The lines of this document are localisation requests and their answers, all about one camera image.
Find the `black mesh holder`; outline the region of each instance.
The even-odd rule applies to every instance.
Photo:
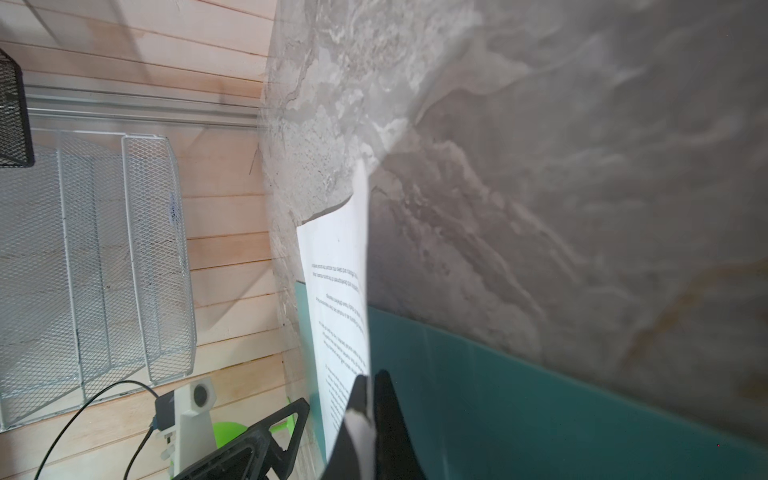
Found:
[[[0,168],[34,164],[22,70],[0,50]]]

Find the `white wire mesh tray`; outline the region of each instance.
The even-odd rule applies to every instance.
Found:
[[[165,137],[122,152],[45,132],[0,170],[0,431],[63,396],[80,405],[141,372],[189,375],[194,310],[176,159]]]

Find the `black cable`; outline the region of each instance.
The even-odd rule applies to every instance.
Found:
[[[64,428],[61,429],[61,431],[58,433],[58,436],[56,437],[56,440],[54,440],[53,443],[51,443],[51,448],[49,448],[48,451],[45,453],[45,457],[43,457],[43,461],[40,462],[40,466],[38,467],[38,471],[37,471],[37,473],[35,473],[35,480],[38,480],[38,478],[40,477],[40,472],[43,471],[43,466],[45,465],[45,462],[48,460],[48,457],[51,455],[51,452],[53,451],[53,448],[56,446],[56,444],[58,443],[58,441],[61,438],[61,436],[64,435],[64,432],[66,432],[67,429],[69,428],[69,426],[72,425],[72,422],[74,422],[74,419],[76,419],[83,412],[83,410],[85,410],[85,407],[89,406],[91,404],[91,402],[96,400],[96,398],[98,398],[99,395],[101,395],[102,393],[106,392],[107,390],[109,390],[113,386],[120,385],[121,383],[133,383],[133,384],[138,385],[138,386],[144,388],[145,390],[147,390],[149,393],[154,395],[154,398],[158,398],[158,396],[159,396],[152,388],[146,386],[145,384],[143,384],[141,382],[137,382],[136,380],[121,380],[120,382],[115,382],[112,385],[109,385],[107,388],[101,390],[96,395],[92,396],[91,399],[88,400],[85,403],[85,405],[80,407],[78,412],[75,413],[74,416],[71,419],[69,419],[69,422],[67,422],[67,425],[64,425]]]
[[[134,456],[131,458],[131,461],[128,463],[128,468],[125,469],[125,476],[123,476],[123,480],[128,480],[128,472],[131,471],[131,465],[134,464],[134,460],[136,457],[139,456],[139,452],[141,452],[141,449],[144,447],[144,444],[147,443],[147,440],[149,440],[149,435],[152,435],[152,432],[154,432],[154,425],[149,425],[149,430],[147,430],[147,434],[144,436],[144,439],[141,440],[141,443],[139,444],[139,448],[136,449],[136,453],[134,453]]]

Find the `gray marble wall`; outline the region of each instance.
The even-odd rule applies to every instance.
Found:
[[[286,335],[295,227],[362,158],[372,305],[768,442],[763,5],[282,0],[263,154]]]

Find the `wooden plank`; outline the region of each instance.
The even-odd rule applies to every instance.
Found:
[[[267,232],[187,240],[190,270],[272,258]]]
[[[280,387],[283,363],[280,354],[217,370],[210,374],[217,395],[217,406],[236,402]],[[200,377],[193,377],[156,388],[164,394]],[[142,391],[110,402],[90,406],[67,430],[48,458],[61,458],[96,449],[101,445],[139,435],[154,414],[154,397]],[[0,478],[25,472],[40,464],[49,445],[74,413],[68,413],[0,434]]]
[[[250,396],[210,411],[214,422],[239,422],[251,425],[286,404],[285,389],[277,387],[268,392]],[[61,480],[80,478],[121,478],[131,456],[136,451],[143,433],[122,439],[109,445],[90,450],[80,455],[64,458],[46,465],[40,478]],[[161,460],[165,440],[160,434],[153,434],[136,458],[128,478],[141,478],[168,467],[168,460]],[[14,480],[34,478],[35,471],[29,470],[11,478]]]
[[[237,338],[222,342],[208,343],[201,346],[200,349],[206,350],[206,361],[195,361],[194,370],[192,371],[193,376],[203,375],[204,373],[221,369],[224,366],[237,365],[238,363],[274,355],[284,350],[283,337],[278,329],[238,336]]]
[[[269,230],[266,197],[263,195],[183,198],[182,205],[187,238]]]
[[[293,464],[293,473],[291,473],[288,479],[319,478],[323,474],[325,467],[326,465],[317,442],[302,439],[296,455],[296,462]]]
[[[0,2],[0,40],[140,63],[264,80],[266,56],[135,30],[48,10],[38,11],[53,35],[25,5]]]
[[[42,73],[38,71],[26,71],[24,73],[24,84],[54,88],[73,88],[76,90],[150,95],[164,98],[179,98],[182,100],[203,101],[214,104],[242,105],[244,107],[262,106],[261,100],[252,97],[239,97],[231,94],[214,94],[206,91],[187,90],[186,88],[159,87],[157,85],[136,84],[127,81],[75,77],[73,75]],[[134,127],[136,124],[136,122],[131,122],[131,125]]]
[[[23,4],[23,0],[11,0]],[[267,56],[273,22],[197,0],[30,0],[44,11]]]
[[[196,308],[276,292],[271,260],[194,270],[191,276]]]
[[[194,310],[197,345],[276,329],[277,294],[218,303]]]
[[[201,0],[262,18],[275,19],[277,0]]]
[[[16,60],[24,71],[130,81],[253,98],[261,96],[260,81],[221,77],[198,71],[147,65],[137,61],[97,57],[53,48],[17,45],[5,41],[0,41],[0,48]]]
[[[194,370],[191,375],[203,375],[238,363],[274,355],[275,353],[284,351],[284,349],[283,337],[280,335],[278,329],[240,336],[221,342],[208,343],[197,349]],[[149,383],[146,368],[139,370],[128,378],[143,383]],[[118,395],[120,393],[130,392],[134,389],[133,386],[116,386],[110,393],[111,395]],[[34,421],[35,419],[55,414],[62,410],[77,408],[80,406],[81,402],[82,394],[79,390],[75,390],[32,415],[29,415],[24,421]]]
[[[168,480],[168,470],[164,468],[159,472],[147,475],[146,477],[141,477],[141,480]]]
[[[196,152],[193,157],[179,157],[182,195],[216,197],[264,194],[261,156],[257,153],[257,146],[240,143],[227,145],[219,140],[211,152]]]
[[[174,140],[178,149],[177,157],[180,158],[179,163],[194,163],[199,159],[211,159],[214,164],[222,161],[222,169],[230,168],[238,163],[227,163],[226,158],[237,157],[239,162],[244,162],[248,165],[250,170],[253,163],[256,150],[259,146],[259,135],[256,129],[249,128],[227,128],[227,127],[205,127],[197,135],[192,138],[181,138],[176,134]],[[238,171],[244,174],[242,164]],[[192,194],[191,197],[205,197],[204,194]]]

